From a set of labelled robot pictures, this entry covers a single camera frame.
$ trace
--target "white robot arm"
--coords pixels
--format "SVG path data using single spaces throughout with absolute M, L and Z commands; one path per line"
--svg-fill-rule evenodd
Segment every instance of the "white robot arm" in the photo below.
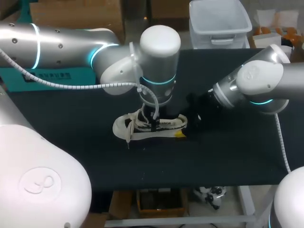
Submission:
M 225 108 L 247 102 L 266 114 L 276 114 L 288 99 L 303 99 L 304 63 L 289 63 L 276 45 L 262 50 L 209 91 Z M 279 184 L 268 228 L 304 227 L 304 167 L 289 173 Z

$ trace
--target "cardboard box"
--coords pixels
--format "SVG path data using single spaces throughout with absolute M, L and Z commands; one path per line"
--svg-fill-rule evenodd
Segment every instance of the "cardboard box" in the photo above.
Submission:
M 282 37 L 277 33 L 262 34 L 253 36 L 252 38 L 256 48 L 266 48 L 271 44 L 281 46 Z
M 121 0 L 42 0 L 30 4 L 34 24 L 69 29 L 112 30 L 124 43 Z
M 152 18 L 189 18 L 189 2 L 189 0 L 151 0 Z
M 0 0 L 0 20 L 13 13 L 18 7 L 18 0 Z
M 141 218 L 144 219 L 153 219 L 153 218 L 178 218 L 183 217 L 185 214 L 186 208 L 188 207 L 188 197 L 187 197 L 187 190 L 181 189 L 178 191 L 178 197 L 180 200 L 180 205 L 176 208 L 170 209 L 144 209 L 142 208 L 142 198 L 141 193 L 146 194 L 147 192 L 137 191 L 136 199 L 137 199 L 137 207 L 139 211 L 139 215 Z
M 15 12 L 12 15 L 8 16 L 7 18 L 5 18 L 2 21 L 8 22 L 8 23 L 17 22 L 17 20 L 20 18 L 20 15 L 21 15 L 21 11 L 18 10 L 17 12 Z
M 132 191 L 114 191 L 108 212 L 89 213 L 81 228 L 103 228 L 107 220 L 128 219 L 132 204 Z
M 189 30 L 190 0 L 151 0 L 151 24 Z

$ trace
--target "black cloth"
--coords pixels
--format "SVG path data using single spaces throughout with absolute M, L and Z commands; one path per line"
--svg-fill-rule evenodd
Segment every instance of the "black cloth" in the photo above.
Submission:
M 185 50 L 168 110 L 187 107 L 186 95 L 203 94 L 258 49 Z M 141 107 L 132 90 L 9 93 L 33 127 L 74 156 L 94 192 L 140 188 L 278 184 L 286 175 L 273 116 L 247 109 L 225 110 L 216 128 L 195 139 L 154 138 L 130 143 L 112 132 L 115 119 Z M 304 165 L 304 107 L 291 102 L 281 124 L 291 168 Z

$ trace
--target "logo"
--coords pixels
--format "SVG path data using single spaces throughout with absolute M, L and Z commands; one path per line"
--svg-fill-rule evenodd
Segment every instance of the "logo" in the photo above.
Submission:
M 19 191 L 22 197 L 31 203 L 47 203 L 58 197 L 61 178 L 50 168 L 33 168 L 21 177 Z
M 56 81 L 56 80 L 62 80 L 62 79 L 72 79 L 70 73 L 44 73 L 44 74 L 36 74 L 35 72 L 30 72 L 32 75 L 39 77 L 42 80 L 47 81 Z M 30 79 L 29 77 L 25 76 L 24 74 L 21 74 L 25 82 L 35 82 L 34 80 Z
M 37 189 L 27 189 L 25 187 L 24 190 L 32 194 L 40 194 L 44 188 L 50 188 L 54 185 L 54 179 L 51 176 L 47 176 L 41 183 L 35 182 L 35 185 L 38 186 Z

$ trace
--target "teal box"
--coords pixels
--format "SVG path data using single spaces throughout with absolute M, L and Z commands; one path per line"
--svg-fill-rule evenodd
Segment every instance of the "teal box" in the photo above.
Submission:
M 21 0 L 20 3 L 21 15 L 17 22 L 31 23 L 28 0 Z M 27 71 L 43 80 L 64 85 L 88 86 L 95 85 L 96 82 L 95 74 L 90 68 L 27 69 Z M 0 68 L 0 77 L 11 92 L 55 89 L 32 81 L 13 68 Z

